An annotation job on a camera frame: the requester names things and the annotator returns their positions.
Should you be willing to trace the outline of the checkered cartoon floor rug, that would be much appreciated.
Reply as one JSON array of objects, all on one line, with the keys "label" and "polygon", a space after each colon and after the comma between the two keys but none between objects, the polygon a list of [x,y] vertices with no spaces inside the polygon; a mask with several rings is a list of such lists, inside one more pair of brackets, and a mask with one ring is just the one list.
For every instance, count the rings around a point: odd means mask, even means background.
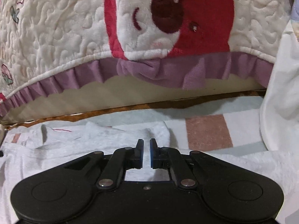
[{"label": "checkered cartoon floor rug", "polygon": [[52,120],[11,129],[5,140],[22,144],[45,133],[47,127],[57,133],[80,130],[87,123],[119,130],[141,130],[164,123],[170,146],[243,156],[267,150],[259,125],[261,96],[241,96],[213,100],[184,109],[134,109],[105,113],[76,122]]}]

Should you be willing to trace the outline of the white cloth pile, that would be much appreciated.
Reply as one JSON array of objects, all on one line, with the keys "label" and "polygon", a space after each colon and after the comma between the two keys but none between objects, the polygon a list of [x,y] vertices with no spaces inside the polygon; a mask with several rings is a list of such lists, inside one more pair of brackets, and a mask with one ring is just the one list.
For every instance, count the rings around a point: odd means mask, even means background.
[{"label": "white cloth pile", "polygon": [[298,38],[291,21],[282,34],[259,118],[268,150],[298,154]]}]

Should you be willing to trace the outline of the white quilted bear bedspread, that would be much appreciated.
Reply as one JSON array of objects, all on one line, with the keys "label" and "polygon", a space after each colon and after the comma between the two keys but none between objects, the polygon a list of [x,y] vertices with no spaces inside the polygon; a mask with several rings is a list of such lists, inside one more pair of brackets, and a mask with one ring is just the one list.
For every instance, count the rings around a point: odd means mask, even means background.
[{"label": "white quilted bear bedspread", "polygon": [[117,75],[267,86],[291,10],[292,0],[1,0],[1,116]]}]

